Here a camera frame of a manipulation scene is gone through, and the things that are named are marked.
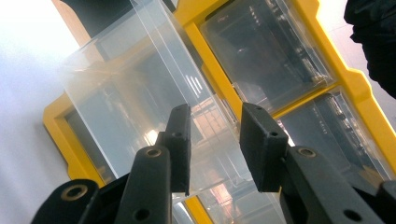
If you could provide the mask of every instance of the bright light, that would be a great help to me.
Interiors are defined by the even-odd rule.
[[[148,133],[146,133],[146,141],[148,141],[149,145],[154,145],[155,142],[157,141],[158,133],[155,132],[155,130],[151,130]]]

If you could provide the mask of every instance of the screw hole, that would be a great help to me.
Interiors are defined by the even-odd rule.
[[[146,154],[150,157],[158,157],[161,155],[161,151],[159,149],[149,149]]]
[[[180,136],[181,136],[181,133],[172,133],[172,136],[174,136],[174,137],[180,137]]]
[[[70,189],[69,192],[67,192],[67,196],[68,197],[76,197],[80,193],[82,193],[82,189],[81,188]]]
[[[356,221],[356,222],[360,222],[361,221],[361,215],[359,215],[358,213],[352,211],[352,210],[344,210],[344,215],[346,215],[347,218]]]
[[[308,148],[299,148],[298,152],[301,155],[306,156],[306,157],[310,157],[310,158],[313,158],[313,157],[317,156],[317,153],[315,153],[313,150],[308,149]]]
[[[147,209],[139,209],[134,213],[134,219],[137,221],[144,221],[149,217],[149,210]]]
[[[84,196],[87,191],[88,188],[85,185],[73,185],[67,189],[64,189],[61,198],[64,201],[72,202]]]

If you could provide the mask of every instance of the clear plastic box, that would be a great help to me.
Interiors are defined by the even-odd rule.
[[[332,83],[283,1],[232,1],[211,15],[201,32],[242,101],[275,111]]]
[[[351,110],[342,89],[324,93],[281,117],[290,145],[321,152],[350,183],[373,187],[393,178],[370,134]]]
[[[277,122],[291,146],[319,151],[352,186],[371,190],[394,178],[342,89],[320,95]],[[259,193],[249,179],[221,183],[198,197],[215,223],[285,223],[277,195]]]
[[[248,175],[238,141],[172,14],[157,0],[133,5],[62,70],[64,88],[98,147],[87,153],[102,178],[108,183],[129,173],[136,151],[153,145],[171,109],[185,103],[192,111],[191,194]]]

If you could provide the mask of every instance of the white wall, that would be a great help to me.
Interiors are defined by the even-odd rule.
[[[0,0],[0,223],[29,223],[69,180],[42,116],[63,93],[57,66],[77,48],[50,0]]]

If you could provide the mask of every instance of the yellow organizer case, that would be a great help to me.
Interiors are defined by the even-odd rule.
[[[224,0],[179,0],[174,15],[201,56],[203,60],[202,71],[205,73],[210,86],[220,99],[229,104],[237,119],[240,120],[242,101],[200,31],[200,27],[206,18],[226,3],[227,1]],[[334,82],[330,82],[325,87],[314,89],[290,104],[272,111],[273,117],[279,119],[325,92],[342,90],[353,112],[359,115],[364,127],[387,160],[391,170],[396,173],[395,132],[391,129],[377,105],[365,76],[360,71],[346,67],[332,42],[321,28],[316,18],[319,3],[316,1],[292,0],[287,4],[290,12],[304,23],[310,34],[308,38],[310,38],[311,44],[315,43],[315,48],[326,62]],[[45,109],[44,124],[68,163],[70,178],[89,178],[102,187],[106,181],[100,175],[100,168],[96,169],[94,167],[90,157],[67,122],[67,115],[73,111],[73,104],[64,94]],[[185,204],[197,223],[212,222],[197,197],[188,199]]]

